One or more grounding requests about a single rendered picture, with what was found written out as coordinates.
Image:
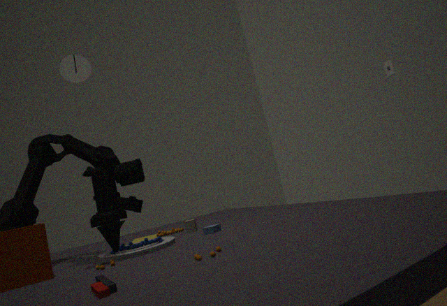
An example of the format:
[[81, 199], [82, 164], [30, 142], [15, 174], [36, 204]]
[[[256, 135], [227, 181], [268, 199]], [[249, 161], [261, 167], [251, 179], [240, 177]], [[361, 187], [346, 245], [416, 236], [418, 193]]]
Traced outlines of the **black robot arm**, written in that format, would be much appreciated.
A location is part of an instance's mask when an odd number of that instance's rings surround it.
[[[50, 143], [61, 144], [64, 151], [56, 153]], [[93, 147], [70, 134], [63, 136], [47, 134], [37, 137], [29, 144], [29, 164], [14, 197], [6, 201], [0, 209], [0, 232], [33, 226], [36, 223], [39, 210], [33, 202], [44, 170], [67, 154], [74, 154], [95, 167], [88, 166], [82, 174], [92, 178], [94, 193], [117, 188], [116, 183], [120, 183], [122, 187], [145, 181], [140, 159], [120, 163], [110, 147]], [[128, 210], [140, 213], [141, 208], [142, 200], [136, 199], [135, 196], [123, 198], [118, 193], [117, 212]]]

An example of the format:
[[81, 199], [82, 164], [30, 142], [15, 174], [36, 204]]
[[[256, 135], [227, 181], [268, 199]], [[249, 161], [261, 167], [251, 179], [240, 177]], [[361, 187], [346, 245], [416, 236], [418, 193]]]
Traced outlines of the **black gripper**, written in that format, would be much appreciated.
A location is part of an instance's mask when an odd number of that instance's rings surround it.
[[97, 227], [102, 236], [112, 247], [114, 252], [119, 249], [120, 228], [124, 221], [120, 219], [127, 218], [126, 210], [117, 212], [117, 188], [106, 189], [95, 192], [94, 201], [96, 201], [97, 213], [92, 215], [91, 227]]

